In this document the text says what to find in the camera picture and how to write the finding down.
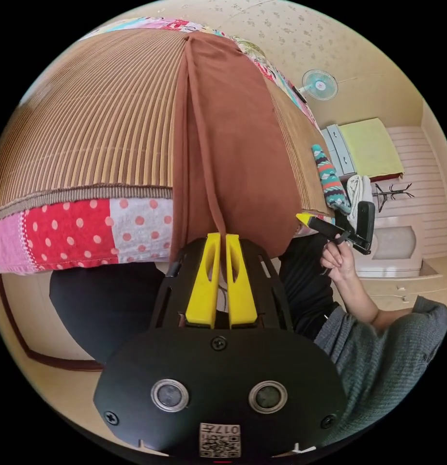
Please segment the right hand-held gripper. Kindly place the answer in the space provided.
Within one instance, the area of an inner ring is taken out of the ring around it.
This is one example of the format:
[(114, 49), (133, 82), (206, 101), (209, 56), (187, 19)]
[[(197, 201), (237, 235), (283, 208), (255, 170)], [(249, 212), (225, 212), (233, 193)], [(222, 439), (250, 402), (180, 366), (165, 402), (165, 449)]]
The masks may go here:
[(371, 254), (371, 219), (358, 221), (356, 232), (344, 230), (336, 225), (315, 217), (310, 213), (296, 214), (297, 220), (305, 227), (313, 229), (337, 245), (349, 241), (362, 255)]

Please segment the person's right hand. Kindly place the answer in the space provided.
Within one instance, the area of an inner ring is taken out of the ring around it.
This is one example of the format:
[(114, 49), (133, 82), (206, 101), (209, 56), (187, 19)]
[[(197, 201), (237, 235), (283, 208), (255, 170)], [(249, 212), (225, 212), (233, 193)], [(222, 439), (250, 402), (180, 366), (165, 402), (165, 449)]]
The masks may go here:
[(321, 266), (334, 284), (343, 284), (357, 278), (352, 248), (344, 241), (328, 241), (320, 259)]

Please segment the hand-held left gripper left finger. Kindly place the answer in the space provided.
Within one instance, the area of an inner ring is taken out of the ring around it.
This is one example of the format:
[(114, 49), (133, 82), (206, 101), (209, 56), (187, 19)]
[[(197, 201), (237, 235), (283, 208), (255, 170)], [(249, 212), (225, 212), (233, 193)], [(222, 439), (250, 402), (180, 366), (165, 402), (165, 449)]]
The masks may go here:
[(196, 277), (188, 301), (185, 318), (192, 326), (214, 328), (219, 289), (221, 235), (207, 235), (198, 260)]

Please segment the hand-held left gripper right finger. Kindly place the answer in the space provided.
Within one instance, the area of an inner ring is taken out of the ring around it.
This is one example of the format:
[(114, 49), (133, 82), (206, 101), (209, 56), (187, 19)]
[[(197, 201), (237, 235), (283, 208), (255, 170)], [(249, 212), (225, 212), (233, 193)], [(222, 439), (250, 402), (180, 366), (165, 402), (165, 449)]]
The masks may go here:
[(225, 245), (230, 327), (251, 326), (256, 323), (258, 314), (239, 236), (226, 235)]

